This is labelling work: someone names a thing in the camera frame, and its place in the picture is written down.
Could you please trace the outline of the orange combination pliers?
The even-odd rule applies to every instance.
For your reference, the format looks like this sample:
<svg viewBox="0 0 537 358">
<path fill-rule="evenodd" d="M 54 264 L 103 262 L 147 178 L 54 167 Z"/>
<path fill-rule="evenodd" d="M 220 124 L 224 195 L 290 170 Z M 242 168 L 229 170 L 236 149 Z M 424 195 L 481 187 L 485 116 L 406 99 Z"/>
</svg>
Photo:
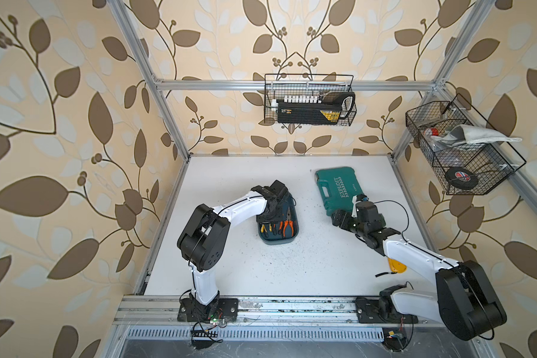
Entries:
<svg viewBox="0 0 537 358">
<path fill-rule="evenodd" d="M 292 213 L 290 209 L 288 209 L 286 212 L 285 220 L 281 222 L 281 234 L 284 239 L 292 238 L 295 235 L 294 222 L 292 220 Z"/>
</svg>

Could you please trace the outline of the yellow combination pliers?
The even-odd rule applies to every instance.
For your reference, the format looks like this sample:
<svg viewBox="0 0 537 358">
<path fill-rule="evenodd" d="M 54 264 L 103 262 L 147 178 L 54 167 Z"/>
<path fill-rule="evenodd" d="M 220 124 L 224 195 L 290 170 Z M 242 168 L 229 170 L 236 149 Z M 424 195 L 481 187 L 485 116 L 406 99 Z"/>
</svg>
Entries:
<svg viewBox="0 0 537 358">
<path fill-rule="evenodd" d="M 271 225 L 270 224 L 262 224 L 261 225 L 261 237 L 264 239 L 268 239 L 270 232 L 271 232 Z"/>
</svg>

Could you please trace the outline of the dark teal storage tray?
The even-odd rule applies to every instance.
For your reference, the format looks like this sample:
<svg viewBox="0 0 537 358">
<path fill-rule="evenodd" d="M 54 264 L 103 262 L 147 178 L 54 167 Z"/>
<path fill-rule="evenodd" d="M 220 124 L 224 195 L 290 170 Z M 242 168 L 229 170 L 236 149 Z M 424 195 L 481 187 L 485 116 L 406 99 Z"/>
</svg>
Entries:
<svg viewBox="0 0 537 358">
<path fill-rule="evenodd" d="M 299 225 L 295 206 L 295 200 L 291 198 L 280 206 L 280 210 L 273 217 L 256 217 L 257 231 L 264 243 L 280 245 L 290 243 L 297 237 Z"/>
</svg>

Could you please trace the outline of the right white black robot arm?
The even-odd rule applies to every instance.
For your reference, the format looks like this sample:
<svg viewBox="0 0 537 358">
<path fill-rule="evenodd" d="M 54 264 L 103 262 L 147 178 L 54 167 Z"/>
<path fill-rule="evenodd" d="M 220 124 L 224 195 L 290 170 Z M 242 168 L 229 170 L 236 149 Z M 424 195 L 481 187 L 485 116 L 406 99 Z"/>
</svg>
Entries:
<svg viewBox="0 0 537 358">
<path fill-rule="evenodd" d="M 371 250 L 413 270 L 434 285 L 434 292 L 400 286 L 391 290 L 391 305 L 402 315 L 442 323 L 456 338 L 469 341 L 507 323 L 501 304 L 480 264 L 443 257 L 386 226 L 371 201 L 358 201 L 352 211 L 335 210 L 334 226 L 351 232 Z"/>
</svg>

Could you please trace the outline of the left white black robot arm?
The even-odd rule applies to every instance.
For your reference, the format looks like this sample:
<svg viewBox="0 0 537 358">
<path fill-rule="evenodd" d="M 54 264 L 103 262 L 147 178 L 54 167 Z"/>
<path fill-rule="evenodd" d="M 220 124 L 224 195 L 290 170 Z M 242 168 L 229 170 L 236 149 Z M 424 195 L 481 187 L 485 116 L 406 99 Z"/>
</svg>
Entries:
<svg viewBox="0 0 537 358">
<path fill-rule="evenodd" d="M 192 272 L 190 298 L 199 309 L 215 310 L 219 301 L 215 265 L 220 261 L 231 228 L 255 218 L 258 233 L 271 240 L 291 240 L 298 225 L 293 219 L 294 200 L 284 183 L 255 186 L 242 198 L 218 207 L 200 204 L 177 241 L 182 258 Z"/>
</svg>

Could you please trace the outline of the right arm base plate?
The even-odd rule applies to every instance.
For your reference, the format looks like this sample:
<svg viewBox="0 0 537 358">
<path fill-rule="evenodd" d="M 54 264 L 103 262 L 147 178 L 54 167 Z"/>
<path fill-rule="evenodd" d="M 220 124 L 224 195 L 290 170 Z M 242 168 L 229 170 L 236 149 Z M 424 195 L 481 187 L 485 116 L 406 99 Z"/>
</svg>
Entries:
<svg viewBox="0 0 537 358">
<path fill-rule="evenodd" d="M 404 285 L 395 285 L 382 290 L 378 296 L 356 297 L 354 303 L 358 322 L 361 324 L 417 324 L 419 319 L 414 315 L 403 315 L 395 309 L 391 295 Z"/>
</svg>

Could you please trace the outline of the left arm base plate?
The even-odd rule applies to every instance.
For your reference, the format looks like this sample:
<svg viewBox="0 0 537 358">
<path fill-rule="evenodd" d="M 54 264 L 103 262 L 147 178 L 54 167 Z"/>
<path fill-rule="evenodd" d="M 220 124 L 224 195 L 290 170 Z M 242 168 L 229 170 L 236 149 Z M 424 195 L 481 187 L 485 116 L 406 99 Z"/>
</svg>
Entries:
<svg viewBox="0 0 537 358">
<path fill-rule="evenodd" d="M 237 298 L 214 298 L 208 305 L 203 305 L 196 298 L 182 298 L 177 320 L 179 322 L 200 322 L 222 324 L 235 322 L 239 312 Z"/>
</svg>

